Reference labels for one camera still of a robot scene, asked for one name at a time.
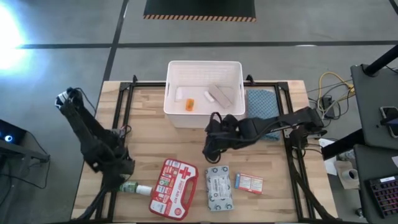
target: white plastic basket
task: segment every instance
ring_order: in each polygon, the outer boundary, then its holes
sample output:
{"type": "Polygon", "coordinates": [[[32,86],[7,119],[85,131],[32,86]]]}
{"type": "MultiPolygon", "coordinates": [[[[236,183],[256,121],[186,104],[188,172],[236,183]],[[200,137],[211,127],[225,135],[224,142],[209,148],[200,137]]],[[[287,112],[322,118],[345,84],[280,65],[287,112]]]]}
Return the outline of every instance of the white plastic basket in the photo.
{"type": "Polygon", "coordinates": [[[245,112],[243,73],[239,62],[171,61],[167,70],[164,112],[176,128],[205,128],[210,114],[219,112],[241,119],[245,112]],[[233,105],[223,108],[204,96],[210,85],[216,85],[233,98],[233,105]],[[176,93],[182,100],[176,101],[176,93]],[[193,111],[185,110],[187,98],[195,100],[193,111]]]}

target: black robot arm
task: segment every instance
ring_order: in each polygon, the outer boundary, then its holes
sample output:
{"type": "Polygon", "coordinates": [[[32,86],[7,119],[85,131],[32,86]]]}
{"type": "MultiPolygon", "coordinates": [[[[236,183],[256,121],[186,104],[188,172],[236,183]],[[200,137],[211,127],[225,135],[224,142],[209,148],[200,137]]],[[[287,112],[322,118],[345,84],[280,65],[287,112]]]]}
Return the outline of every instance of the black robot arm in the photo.
{"type": "MultiPolygon", "coordinates": [[[[292,147],[297,148],[303,148],[306,145],[307,137],[311,135],[320,137],[326,133],[325,130],[322,130],[323,122],[318,113],[309,107],[274,118],[246,118],[241,121],[230,114],[221,119],[219,113],[213,113],[206,128],[207,137],[203,154],[208,162],[217,163],[221,159],[221,153],[229,148],[241,149],[256,143],[261,136],[267,133],[294,127],[297,128],[290,132],[289,138],[292,147]]],[[[291,164],[291,166],[293,167],[291,176],[301,186],[318,214],[325,220],[337,220],[325,210],[308,186],[305,185],[299,172],[294,168],[295,165],[291,164]]]]}
{"type": "Polygon", "coordinates": [[[240,121],[230,114],[221,119],[220,114],[215,112],[211,114],[205,130],[207,137],[203,154],[208,162],[217,163],[221,153],[229,148],[241,149],[256,143],[267,133],[301,125],[310,133],[319,133],[322,132],[323,122],[318,113],[309,107],[274,118],[245,118],[240,121]]]}
{"type": "Polygon", "coordinates": [[[123,134],[104,129],[84,107],[82,90],[68,88],[59,94],[55,106],[66,117],[81,144],[85,162],[95,171],[103,173],[103,186],[81,219],[89,219],[100,198],[106,192],[123,184],[134,172],[135,161],[123,144],[123,134]]]}

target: first aid kit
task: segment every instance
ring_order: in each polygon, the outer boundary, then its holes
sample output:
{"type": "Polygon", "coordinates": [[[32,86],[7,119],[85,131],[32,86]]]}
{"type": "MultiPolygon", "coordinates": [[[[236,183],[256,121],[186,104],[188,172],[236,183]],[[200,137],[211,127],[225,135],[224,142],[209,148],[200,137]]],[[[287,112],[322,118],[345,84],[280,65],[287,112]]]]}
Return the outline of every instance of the first aid kit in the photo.
{"type": "Polygon", "coordinates": [[[183,220],[188,214],[198,180],[198,169],[176,159],[166,159],[151,195],[149,210],[157,215],[183,220]],[[184,202],[188,183],[192,183],[188,202],[184,202]]]}

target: wooden tabletop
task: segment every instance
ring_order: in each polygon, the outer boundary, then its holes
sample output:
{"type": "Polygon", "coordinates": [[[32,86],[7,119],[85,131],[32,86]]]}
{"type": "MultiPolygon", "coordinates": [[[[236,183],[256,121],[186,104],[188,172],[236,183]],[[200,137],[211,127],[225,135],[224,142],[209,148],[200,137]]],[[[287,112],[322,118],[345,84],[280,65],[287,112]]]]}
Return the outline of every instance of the wooden tabletop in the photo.
{"type": "MultiPolygon", "coordinates": [[[[303,81],[287,81],[294,110],[308,106],[303,81]]],[[[113,122],[120,82],[104,82],[99,98],[96,119],[110,128],[113,122]]],[[[154,186],[166,158],[174,158],[195,165],[199,170],[197,189],[188,215],[183,222],[294,222],[297,221],[289,169],[283,140],[259,141],[239,150],[228,150],[216,166],[227,165],[234,183],[235,173],[243,172],[264,178],[262,195],[233,189],[232,211],[211,212],[208,210],[204,170],[214,166],[201,153],[205,132],[202,129],[176,129],[163,111],[164,88],[135,88],[129,124],[132,132],[126,142],[130,156],[136,160],[131,181],[154,186]]],[[[119,123],[123,119],[121,110],[119,123]]],[[[323,158],[319,153],[307,151],[305,155],[310,188],[327,211],[337,216],[323,158]]],[[[84,164],[76,195],[72,218],[81,215],[92,202],[101,185],[101,174],[95,174],[84,164]]],[[[300,194],[303,210],[306,211],[303,193],[300,194]]],[[[108,199],[103,215],[108,211],[108,199]]],[[[151,213],[150,198],[120,192],[116,200],[114,222],[173,222],[151,213]]]]}

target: gray floor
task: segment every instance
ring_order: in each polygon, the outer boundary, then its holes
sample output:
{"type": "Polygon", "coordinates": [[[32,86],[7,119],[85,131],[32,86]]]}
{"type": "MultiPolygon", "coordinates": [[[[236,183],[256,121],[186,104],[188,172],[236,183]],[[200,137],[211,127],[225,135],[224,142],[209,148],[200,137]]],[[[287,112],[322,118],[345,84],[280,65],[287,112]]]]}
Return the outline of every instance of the gray floor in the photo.
{"type": "MultiPolygon", "coordinates": [[[[255,24],[145,21],[141,19],[144,3],[130,1],[120,42],[398,39],[398,15],[387,0],[258,0],[255,24]]],[[[2,1],[0,12],[6,10],[10,16],[1,18],[7,23],[0,28],[10,31],[0,36],[0,47],[15,40],[21,40],[18,44],[111,43],[121,4],[122,0],[2,1]]],[[[351,65],[370,63],[391,47],[118,49],[110,80],[131,80],[133,74],[140,80],[165,80],[171,60],[236,60],[242,63],[244,74],[255,79],[305,80],[307,89],[312,90],[318,88],[323,72],[337,72],[350,79],[351,65]]],[[[10,223],[50,223],[70,218],[83,160],[77,138],[53,101],[67,87],[78,86],[95,104],[108,56],[109,49],[0,51],[0,119],[31,131],[52,159],[45,190],[21,184],[10,223]]],[[[391,66],[398,66],[398,61],[391,66]]],[[[323,85],[336,82],[334,77],[325,77],[323,85]]],[[[339,88],[332,95],[337,98],[344,91],[339,88]]],[[[317,93],[309,96],[316,98],[317,93]]],[[[359,126],[358,108],[351,98],[349,112],[327,127],[327,137],[341,138],[359,126]]],[[[26,178],[40,185],[44,172],[37,168],[26,178]]],[[[331,177],[330,182],[339,217],[363,222],[353,213],[359,207],[358,193],[343,190],[336,178],[331,177]]]]}

